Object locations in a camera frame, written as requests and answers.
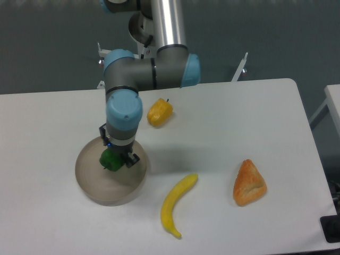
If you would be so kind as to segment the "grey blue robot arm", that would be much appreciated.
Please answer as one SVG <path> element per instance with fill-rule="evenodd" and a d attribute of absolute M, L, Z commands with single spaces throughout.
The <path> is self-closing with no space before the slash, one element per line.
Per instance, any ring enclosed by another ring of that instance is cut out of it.
<path fill-rule="evenodd" d="M 188 51 L 185 41 L 181 1 L 102 1 L 112 13 L 134 11 L 149 19 L 153 30 L 143 42 L 156 46 L 155 57 L 139 58 L 129 50 L 115 49 L 104 57 L 106 123 L 100 136 L 107 149 L 100 164 L 117 171 L 139 160 L 133 153 L 135 134 L 142 118 L 139 92 L 194 86 L 200 82 L 200 62 Z"/>

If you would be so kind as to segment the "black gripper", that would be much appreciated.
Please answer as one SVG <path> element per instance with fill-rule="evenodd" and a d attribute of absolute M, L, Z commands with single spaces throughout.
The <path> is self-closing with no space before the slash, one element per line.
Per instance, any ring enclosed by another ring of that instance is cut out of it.
<path fill-rule="evenodd" d="M 137 154 L 133 154 L 133 142 L 124 146 L 109 143 L 109 138 L 106 134 L 106 124 L 99 127 L 99 133 L 103 141 L 103 145 L 107 145 L 108 149 L 111 149 L 113 153 L 119 155 L 123 159 L 124 165 L 126 165 L 127 168 L 131 168 L 140 161 L 140 157 Z"/>

